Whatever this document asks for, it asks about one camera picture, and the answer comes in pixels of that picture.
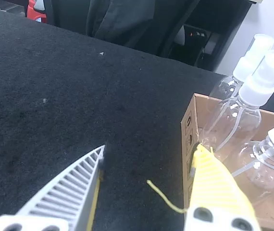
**black table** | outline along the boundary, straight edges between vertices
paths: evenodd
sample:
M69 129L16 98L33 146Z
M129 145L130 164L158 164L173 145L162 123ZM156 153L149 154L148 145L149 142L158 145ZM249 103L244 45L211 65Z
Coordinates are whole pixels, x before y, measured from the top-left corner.
M146 179L183 206L180 121L220 77L0 12L0 215L106 144L93 230L182 230Z

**cardboard box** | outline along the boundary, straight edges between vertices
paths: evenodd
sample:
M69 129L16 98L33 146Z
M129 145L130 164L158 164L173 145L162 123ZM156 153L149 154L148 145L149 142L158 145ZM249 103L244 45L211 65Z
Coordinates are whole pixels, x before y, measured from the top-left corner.
M183 162L183 190L184 207L189 206L189 197L192 191L193 179L190 177L191 151L199 138L199 129L203 128L209 116L207 103L213 107L219 100L208 102L208 96L194 94L185 115L181 121L182 133L182 162ZM260 110L262 122L257 134L253 137L256 141L261 141L267 136L267 132L274 128L274 113ZM256 215L262 227L274 230L274 195L263 203L255 207Z

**black office chair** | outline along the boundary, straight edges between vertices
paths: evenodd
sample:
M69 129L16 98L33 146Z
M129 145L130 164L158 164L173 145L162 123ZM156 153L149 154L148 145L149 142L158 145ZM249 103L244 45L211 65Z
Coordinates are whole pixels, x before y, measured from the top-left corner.
M44 0L47 23L167 57L200 0Z
M153 22L138 41L135 49L168 57L174 38L199 1L156 0Z

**plastic spray bottle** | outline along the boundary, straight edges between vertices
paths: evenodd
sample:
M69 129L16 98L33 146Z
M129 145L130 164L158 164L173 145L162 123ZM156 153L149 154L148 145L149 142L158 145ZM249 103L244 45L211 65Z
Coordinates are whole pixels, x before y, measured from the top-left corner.
M220 102L201 133L201 142L224 161L230 153L251 140L261 123L259 107L274 92L274 50L269 51L257 70L247 78L235 98Z
M257 204L274 193L274 128L263 141L245 143L239 154L229 155L224 165L237 185Z
M209 98L225 100L237 96L246 78L257 69L264 55L272 48L273 44L274 39L272 37L264 34L256 34L249 51L239 59L233 74L224 77L215 85ZM210 100L208 101L207 108L210 112L215 108Z

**red object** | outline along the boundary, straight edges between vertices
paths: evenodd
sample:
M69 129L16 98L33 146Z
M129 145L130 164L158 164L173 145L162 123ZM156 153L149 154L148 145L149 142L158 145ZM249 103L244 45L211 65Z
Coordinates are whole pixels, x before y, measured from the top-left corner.
M29 0L27 8L27 18L32 20L37 20L38 18L41 18L41 21L43 23L46 23L46 14L35 11L35 9L33 8L35 3L35 0Z

